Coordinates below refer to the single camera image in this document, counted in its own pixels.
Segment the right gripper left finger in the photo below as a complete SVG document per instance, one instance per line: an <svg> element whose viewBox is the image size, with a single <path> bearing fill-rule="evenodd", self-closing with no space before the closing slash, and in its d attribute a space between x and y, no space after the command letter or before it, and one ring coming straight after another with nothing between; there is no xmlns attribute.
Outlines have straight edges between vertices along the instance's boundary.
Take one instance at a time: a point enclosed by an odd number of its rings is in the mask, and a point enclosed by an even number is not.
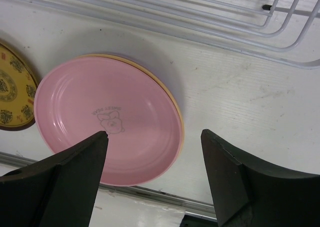
<svg viewBox="0 0 320 227"><path fill-rule="evenodd" d="M87 227L108 149L99 131L0 178L2 227Z"/></svg>

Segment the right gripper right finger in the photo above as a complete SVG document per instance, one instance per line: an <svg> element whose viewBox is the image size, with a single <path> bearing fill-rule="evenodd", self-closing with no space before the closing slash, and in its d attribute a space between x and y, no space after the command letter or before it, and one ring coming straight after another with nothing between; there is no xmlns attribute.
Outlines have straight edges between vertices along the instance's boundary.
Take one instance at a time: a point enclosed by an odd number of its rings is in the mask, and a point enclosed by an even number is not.
<svg viewBox="0 0 320 227"><path fill-rule="evenodd" d="M208 129L200 138L220 227L319 226L319 175L265 161Z"/></svg>

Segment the pink plastic plate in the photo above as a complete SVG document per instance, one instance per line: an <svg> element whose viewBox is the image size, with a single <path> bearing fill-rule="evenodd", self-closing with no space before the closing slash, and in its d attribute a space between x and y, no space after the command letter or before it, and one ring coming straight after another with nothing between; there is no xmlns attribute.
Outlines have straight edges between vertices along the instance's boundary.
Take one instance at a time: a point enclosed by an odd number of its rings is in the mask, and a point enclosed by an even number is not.
<svg viewBox="0 0 320 227"><path fill-rule="evenodd" d="M171 99L147 74L115 59L74 58L55 67L38 86L34 115L54 153L106 132L106 185L154 180L179 152L181 124Z"/></svg>

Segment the pale yellow plastic plate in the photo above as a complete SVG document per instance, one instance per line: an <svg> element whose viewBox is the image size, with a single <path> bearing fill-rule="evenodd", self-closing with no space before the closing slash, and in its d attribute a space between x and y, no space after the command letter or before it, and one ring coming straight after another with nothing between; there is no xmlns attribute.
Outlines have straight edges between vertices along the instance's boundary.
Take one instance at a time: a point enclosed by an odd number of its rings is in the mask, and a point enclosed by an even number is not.
<svg viewBox="0 0 320 227"><path fill-rule="evenodd" d="M174 95L172 94L172 92L167 88L167 86L156 76L154 75L151 71L149 71L146 67L142 66L141 64L137 63L137 61L131 60L127 57L122 57L122 56L118 56L115 54L107 54L107 53L91 53L91 54L83 54L83 55L79 55L76 58L86 58L86 57L99 57L99 58L109 58L109 59L113 59L113 60L117 60L126 64L129 64L137 69L139 69L140 71L144 72L146 75L148 75L150 78L152 78L159 86L161 86L161 88L166 92L166 94L168 95L168 97L170 98L172 104L175 107L175 110L179 116L179 122L180 122L180 130L181 130L181 139L180 139L180 144L179 144L179 151L178 154L176 155L175 159L177 159L179 157L179 155L182 152L183 146L184 146L184 141L185 141L185 123L184 123L184 119L183 119L183 115L181 112L181 108L177 102L177 100L175 99Z"/></svg>

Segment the small yellow patterned plate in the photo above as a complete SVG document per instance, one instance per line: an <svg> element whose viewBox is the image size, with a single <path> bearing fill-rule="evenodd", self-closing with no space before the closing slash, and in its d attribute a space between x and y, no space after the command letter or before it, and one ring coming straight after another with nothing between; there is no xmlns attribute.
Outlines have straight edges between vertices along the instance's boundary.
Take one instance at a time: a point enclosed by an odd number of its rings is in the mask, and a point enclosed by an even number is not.
<svg viewBox="0 0 320 227"><path fill-rule="evenodd" d="M21 131L35 123L38 81L30 65L11 46L0 44L0 129Z"/></svg>

